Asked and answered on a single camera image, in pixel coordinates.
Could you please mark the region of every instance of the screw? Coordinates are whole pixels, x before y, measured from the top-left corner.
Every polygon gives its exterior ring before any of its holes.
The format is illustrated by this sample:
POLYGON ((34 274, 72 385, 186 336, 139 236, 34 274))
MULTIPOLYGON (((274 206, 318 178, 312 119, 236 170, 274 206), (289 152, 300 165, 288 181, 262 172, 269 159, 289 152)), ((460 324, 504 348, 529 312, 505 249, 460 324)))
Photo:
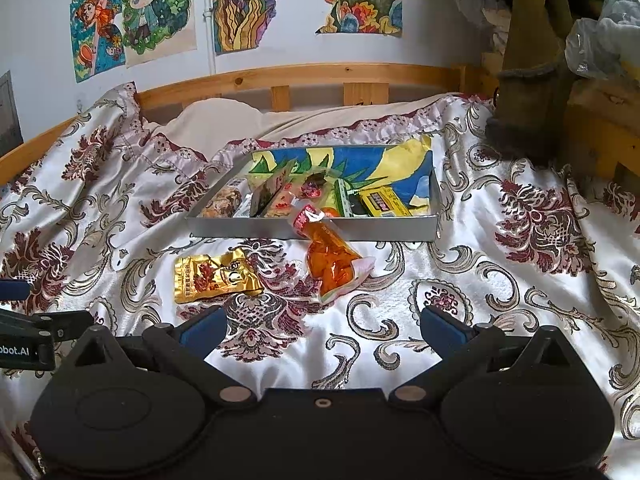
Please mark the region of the screw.
POLYGON ((418 402, 427 396, 427 392, 420 386, 400 386, 396 390, 396 397, 404 402, 418 402))
POLYGON ((328 408, 330 407, 332 402, 329 399, 316 399, 315 405, 318 408, 328 408))
POLYGON ((251 390, 244 386, 228 386, 220 390, 220 399, 225 402, 245 402, 251 397, 251 390))

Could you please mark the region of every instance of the yellow box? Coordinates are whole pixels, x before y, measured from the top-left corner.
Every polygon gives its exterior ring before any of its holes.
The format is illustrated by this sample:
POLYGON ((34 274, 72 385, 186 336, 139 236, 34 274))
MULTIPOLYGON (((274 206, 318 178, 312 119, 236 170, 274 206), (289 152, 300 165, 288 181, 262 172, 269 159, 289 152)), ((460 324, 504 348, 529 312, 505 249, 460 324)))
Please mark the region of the yellow box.
POLYGON ((362 205, 372 216, 381 218, 411 216, 396 192, 388 186, 367 189, 359 192, 358 195, 362 205))

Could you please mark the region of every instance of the yellow snack package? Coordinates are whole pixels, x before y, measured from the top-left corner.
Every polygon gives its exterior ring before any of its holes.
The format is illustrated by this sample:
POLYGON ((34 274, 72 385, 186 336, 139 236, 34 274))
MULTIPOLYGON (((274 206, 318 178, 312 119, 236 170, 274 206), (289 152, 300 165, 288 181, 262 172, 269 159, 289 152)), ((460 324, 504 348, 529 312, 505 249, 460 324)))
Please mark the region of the yellow snack package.
POLYGON ((175 303, 190 303, 231 292, 258 296, 263 290, 242 249, 218 257, 203 254, 175 261, 175 303))
POLYGON ((362 205, 372 216, 381 218, 411 216, 398 195, 388 186, 367 189, 359 192, 358 195, 362 205))

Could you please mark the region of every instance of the bed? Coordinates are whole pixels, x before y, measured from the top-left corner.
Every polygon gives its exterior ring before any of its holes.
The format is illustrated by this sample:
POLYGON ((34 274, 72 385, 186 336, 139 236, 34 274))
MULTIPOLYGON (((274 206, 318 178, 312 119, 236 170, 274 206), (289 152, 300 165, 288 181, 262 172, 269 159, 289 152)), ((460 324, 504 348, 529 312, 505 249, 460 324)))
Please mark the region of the bed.
MULTIPOLYGON (((11 182, 0 202, 0 276, 27 278, 33 289, 26 302, 6 307, 87 309, 117 335, 179 324, 206 306, 174 303, 175 259, 242 247, 266 290, 255 299, 220 298, 228 334, 207 361, 258 394, 271 386, 388 393, 438 361, 420 338, 426 304, 514 334, 557 325, 616 414, 600 469, 616 480, 636 478, 640 203, 609 179, 612 160, 640 173, 638 162, 598 147, 595 133, 582 144, 593 142, 596 178, 578 182, 569 166, 503 160, 484 142, 495 86, 479 68, 391 64, 249 70, 140 94, 133 84, 119 86, 0 160, 0 182, 11 182), (289 111, 290 88, 311 84, 344 85, 345 106, 289 111), (444 93, 388 104, 394 84, 444 93), (270 89, 273 112, 219 98, 256 88, 270 89), (166 125, 144 118, 171 106, 181 113, 166 125), (249 152, 418 137, 431 143, 440 183, 438 240, 358 243, 376 268, 330 306, 314 302, 314 284, 300 279, 304 242, 195 238, 184 228, 185 211, 249 152)), ((577 106, 567 113, 567 139, 597 126, 633 138, 577 106)), ((61 346, 59 357, 66 351, 61 346)), ((2 430, 34 478, 46 465, 28 420, 49 376, 4 370, 0 381, 2 430)))

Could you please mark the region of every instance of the door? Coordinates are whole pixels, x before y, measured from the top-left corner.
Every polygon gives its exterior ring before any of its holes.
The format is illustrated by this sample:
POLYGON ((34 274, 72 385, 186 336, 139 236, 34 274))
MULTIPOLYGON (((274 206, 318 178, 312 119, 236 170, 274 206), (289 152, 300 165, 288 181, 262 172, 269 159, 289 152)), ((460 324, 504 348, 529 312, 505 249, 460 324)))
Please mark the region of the door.
POLYGON ((0 156, 22 144, 9 72, 0 77, 0 156))

